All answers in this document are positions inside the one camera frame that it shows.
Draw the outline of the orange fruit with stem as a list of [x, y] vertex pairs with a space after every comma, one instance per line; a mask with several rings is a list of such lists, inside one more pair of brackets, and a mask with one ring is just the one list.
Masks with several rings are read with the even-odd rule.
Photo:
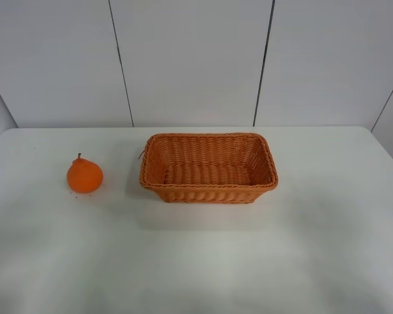
[[78, 153], [67, 171], [67, 185], [72, 191], [87, 194], [97, 190], [103, 182], [103, 171], [98, 164]]

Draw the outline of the orange wicker basket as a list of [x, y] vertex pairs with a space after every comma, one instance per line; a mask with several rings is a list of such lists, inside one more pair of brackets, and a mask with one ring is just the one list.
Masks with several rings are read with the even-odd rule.
[[140, 185], [167, 203], [253, 203], [278, 186], [256, 133], [159, 133], [147, 141]]

